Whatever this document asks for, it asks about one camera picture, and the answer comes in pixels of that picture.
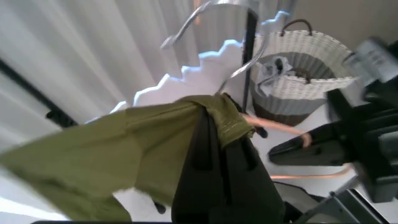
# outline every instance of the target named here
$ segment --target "woven basket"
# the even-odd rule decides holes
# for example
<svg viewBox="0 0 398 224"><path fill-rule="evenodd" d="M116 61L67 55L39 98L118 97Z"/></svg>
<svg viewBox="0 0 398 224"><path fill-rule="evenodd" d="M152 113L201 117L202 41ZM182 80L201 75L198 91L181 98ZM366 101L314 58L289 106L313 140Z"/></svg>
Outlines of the woven basket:
<svg viewBox="0 0 398 224"><path fill-rule="evenodd" d="M308 30L285 31L296 22L306 23ZM256 37L255 51L263 38ZM351 51L336 39L312 31L304 19L286 24L281 32L271 33L259 63L264 64L274 56L286 57L299 72L297 76L280 77L271 94L266 96L254 89L260 66L253 66L250 91L256 115L290 126L298 125L326 102L327 91L347 87L356 79L341 65L349 54Z"/></svg>

